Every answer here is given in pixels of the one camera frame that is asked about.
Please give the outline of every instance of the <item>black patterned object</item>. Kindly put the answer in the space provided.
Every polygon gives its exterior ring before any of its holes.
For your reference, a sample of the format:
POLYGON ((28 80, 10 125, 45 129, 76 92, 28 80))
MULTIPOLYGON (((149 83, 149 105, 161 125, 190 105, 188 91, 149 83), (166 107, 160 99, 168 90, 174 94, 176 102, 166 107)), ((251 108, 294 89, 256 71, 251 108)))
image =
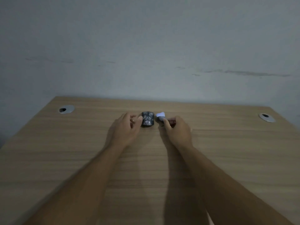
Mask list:
POLYGON ((142 126, 144 127, 150 127, 154 125, 154 113, 150 111, 144 111, 142 112, 143 122, 142 126))

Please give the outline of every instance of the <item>person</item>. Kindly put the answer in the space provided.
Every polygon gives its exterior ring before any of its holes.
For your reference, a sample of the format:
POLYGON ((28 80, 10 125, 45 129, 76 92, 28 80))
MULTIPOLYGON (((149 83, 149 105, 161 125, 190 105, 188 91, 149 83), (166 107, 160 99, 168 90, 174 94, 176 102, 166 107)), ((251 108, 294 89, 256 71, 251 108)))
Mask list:
MULTIPOLYGON (((103 200, 117 159, 138 136, 143 118, 122 114, 108 146, 55 193, 24 224, 88 224, 103 200)), ((171 143, 178 149, 195 179, 215 225, 292 224, 193 147, 190 127, 176 116, 164 119, 171 143)))

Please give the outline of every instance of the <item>wooden table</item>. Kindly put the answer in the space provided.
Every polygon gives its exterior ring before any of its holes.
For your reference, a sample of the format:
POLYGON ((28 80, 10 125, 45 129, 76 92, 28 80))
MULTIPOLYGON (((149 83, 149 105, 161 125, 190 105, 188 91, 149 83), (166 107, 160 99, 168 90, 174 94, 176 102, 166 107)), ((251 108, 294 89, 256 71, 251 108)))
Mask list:
MULTIPOLYGON (((269 107, 56 97, 0 150, 0 224, 21 223, 102 149, 124 112, 164 111, 193 129, 194 146, 288 219, 300 224, 300 137, 269 107), (72 104, 75 111, 58 113, 72 104), (268 113, 275 123, 258 117, 268 113)), ((207 224, 195 183, 158 123, 119 159, 103 224, 207 224)))

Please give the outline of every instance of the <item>wood grain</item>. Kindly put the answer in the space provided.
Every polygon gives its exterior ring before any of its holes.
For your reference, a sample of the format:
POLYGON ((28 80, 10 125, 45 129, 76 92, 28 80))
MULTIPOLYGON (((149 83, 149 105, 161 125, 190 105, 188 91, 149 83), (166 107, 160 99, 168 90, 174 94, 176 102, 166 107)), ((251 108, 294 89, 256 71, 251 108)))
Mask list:
MULTIPOLYGON (((193 129, 215 164, 300 224, 300 137, 269 107, 56 97, 0 150, 0 224, 22 222, 102 149, 124 112, 164 111, 193 129), (63 105, 75 111, 62 115, 63 105), (258 117, 268 113, 275 123, 258 117)), ((142 128, 119 159, 101 224, 208 224, 195 183, 158 123, 142 128)))

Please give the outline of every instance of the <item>gray wall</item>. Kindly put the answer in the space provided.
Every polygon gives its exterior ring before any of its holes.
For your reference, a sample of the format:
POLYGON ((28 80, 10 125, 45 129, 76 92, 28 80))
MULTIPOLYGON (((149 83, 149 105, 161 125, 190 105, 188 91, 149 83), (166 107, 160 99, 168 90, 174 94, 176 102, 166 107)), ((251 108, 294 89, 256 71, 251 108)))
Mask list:
POLYGON ((300 0, 0 0, 0 137, 56 95, 266 105, 300 127, 300 0))

